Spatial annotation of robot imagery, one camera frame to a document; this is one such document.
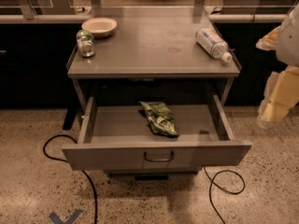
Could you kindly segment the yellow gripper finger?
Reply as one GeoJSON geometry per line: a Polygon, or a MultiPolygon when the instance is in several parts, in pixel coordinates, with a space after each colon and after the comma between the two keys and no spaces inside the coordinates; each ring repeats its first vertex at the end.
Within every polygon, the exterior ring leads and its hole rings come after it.
{"type": "Polygon", "coordinates": [[[270,33],[260,38],[256,43],[256,48],[261,50],[275,50],[278,41],[278,32],[280,27],[274,28],[270,33]]]}
{"type": "Polygon", "coordinates": [[[299,67],[289,65],[281,73],[272,72],[259,107],[258,125],[269,129],[279,124],[299,103],[299,67]]]}

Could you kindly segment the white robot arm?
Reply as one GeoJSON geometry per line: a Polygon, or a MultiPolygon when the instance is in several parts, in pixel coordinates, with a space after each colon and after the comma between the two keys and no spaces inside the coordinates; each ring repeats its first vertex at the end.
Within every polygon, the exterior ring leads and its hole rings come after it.
{"type": "Polygon", "coordinates": [[[277,59],[287,65],[281,73],[271,73],[263,92],[257,121],[261,128],[269,129],[299,103],[299,5],[279,27],[261,38],[256,47],[274,50],[277,59]]]}

